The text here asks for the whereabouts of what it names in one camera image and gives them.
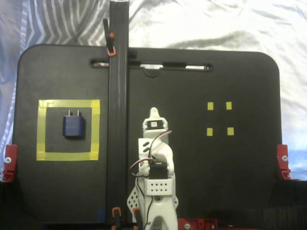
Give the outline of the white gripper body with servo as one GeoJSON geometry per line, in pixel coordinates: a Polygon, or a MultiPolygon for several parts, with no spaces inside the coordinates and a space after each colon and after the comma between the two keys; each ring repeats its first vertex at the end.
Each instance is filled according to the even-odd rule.
{"type": "Polygon", "coordinates": [[[168,122],[165,118],[147,118],[142,124],[143,138],[155,138],[168,131],[168,122]]]}

